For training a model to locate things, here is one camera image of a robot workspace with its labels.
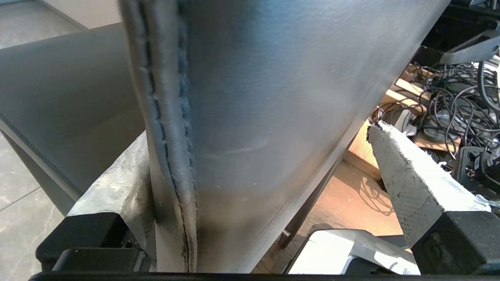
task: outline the gray tile floor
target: gray tile floor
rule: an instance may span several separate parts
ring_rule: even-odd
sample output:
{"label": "gray tile floor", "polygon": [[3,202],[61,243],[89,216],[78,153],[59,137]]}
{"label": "gray tile floor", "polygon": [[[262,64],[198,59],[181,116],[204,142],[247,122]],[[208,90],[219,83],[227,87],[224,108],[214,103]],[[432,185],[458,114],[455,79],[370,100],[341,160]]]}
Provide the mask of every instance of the gray tile floor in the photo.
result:
{"label": "gray tile floor", "polygon": [[[0,4],[0,49],[81,30],[38,1]],[[0,134],[0,280],[26,281],[40,272],[35,249],[62,219]]]}

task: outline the leather upholstery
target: leather upholstery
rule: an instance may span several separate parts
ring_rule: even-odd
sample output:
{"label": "leather upholstery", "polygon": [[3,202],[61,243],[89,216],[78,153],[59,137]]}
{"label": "leather upholstery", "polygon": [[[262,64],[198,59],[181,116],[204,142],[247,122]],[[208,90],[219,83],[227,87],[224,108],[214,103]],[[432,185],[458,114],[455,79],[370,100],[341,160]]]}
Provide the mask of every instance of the leather upholstery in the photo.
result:
{"label": "leather upholstery", "polygon": [[449,0],[123,0],[160,271],[249,272]]}
{"label": "leather upholstery", "polygon": [[144,130],[123,26],[0,50],[0,130],[66,214]]}

